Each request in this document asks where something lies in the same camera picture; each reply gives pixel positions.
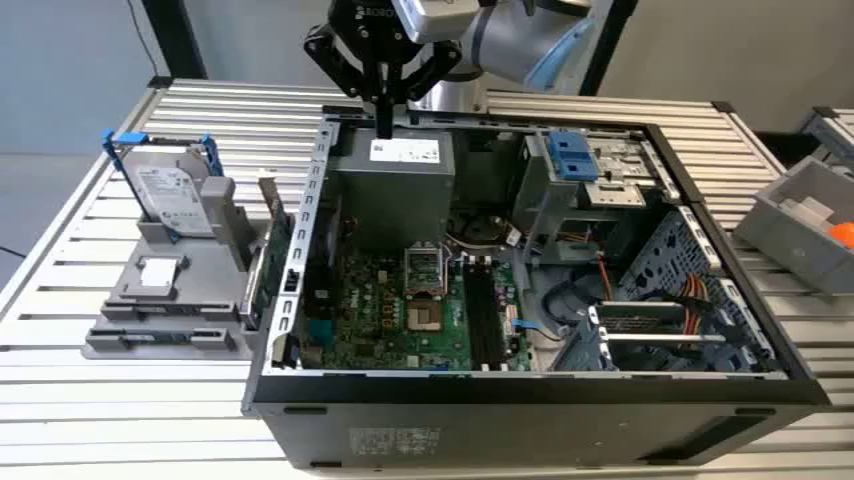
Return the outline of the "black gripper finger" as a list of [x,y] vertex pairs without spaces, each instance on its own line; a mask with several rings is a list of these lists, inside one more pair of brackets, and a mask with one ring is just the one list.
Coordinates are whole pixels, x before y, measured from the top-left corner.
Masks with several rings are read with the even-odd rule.
[[366,52],[358,69],[337,47],[338,36],[330,24],[317,25],[309,31],[305,50],[322,71],[342,92],[350,97],[361,97],[374,107],[377,138],[386,138],[386,98],[381,65],[373,54]]
[[453,41],[434,42],[432,47],[433,55],[408,77],[404,76],[404,66],[416,58],[421,47],[406,41],[406,46],[392,49],[385,78],[386,139],[393,138],[396,107],[422,99],[461,61],[462,53]]

